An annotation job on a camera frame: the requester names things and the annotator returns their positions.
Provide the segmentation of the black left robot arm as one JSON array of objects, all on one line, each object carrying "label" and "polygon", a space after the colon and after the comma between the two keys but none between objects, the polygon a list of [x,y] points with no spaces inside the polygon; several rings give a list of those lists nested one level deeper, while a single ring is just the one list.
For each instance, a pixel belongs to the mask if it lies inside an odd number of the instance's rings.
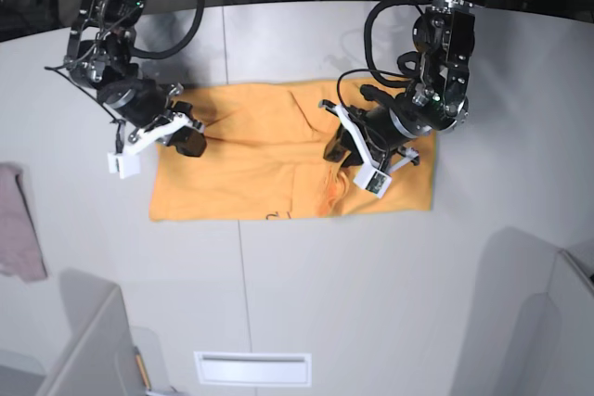
[{"label": "black left robot arm", "polygon": [[[431,132],[453,130],[468,115],[469,61],[475,47],[472,8],[485,0],[382,0],[366,19],[363,40],[367,66],[374,83],[360,86],[372,104],[364,110],[343,101],[320,102],[337,117],[339,127],[327,143],[323,158],[343,167],[371,164],[386,171],[394,155],[419,155],[407,143]],[[373,25],[381,12],[413,6],[420,15],[412,29],[412,51],[397,59],[399,71],[379,70],[373,57]]]}]

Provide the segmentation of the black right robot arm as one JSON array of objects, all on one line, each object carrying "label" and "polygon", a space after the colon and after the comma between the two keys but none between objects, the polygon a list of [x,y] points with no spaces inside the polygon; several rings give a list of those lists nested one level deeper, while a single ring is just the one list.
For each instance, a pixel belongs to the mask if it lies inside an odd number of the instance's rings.
[{"label": "black right robot arm", "polygon": [[58,73],[66,73],[80,89],[96,91],[94,100],[117,123],[116,152],[157,142],[186,157],[200,157],[207,147],[204,126],[192,105],[178,100],[184,88],[146,76],[139,59],[163,60],[184,49],[199,29],[205,0],[196,0],[189,30],[162,51],[135,45],[136,24],[148,0],[82,0],[71,25],[66,55]]}]

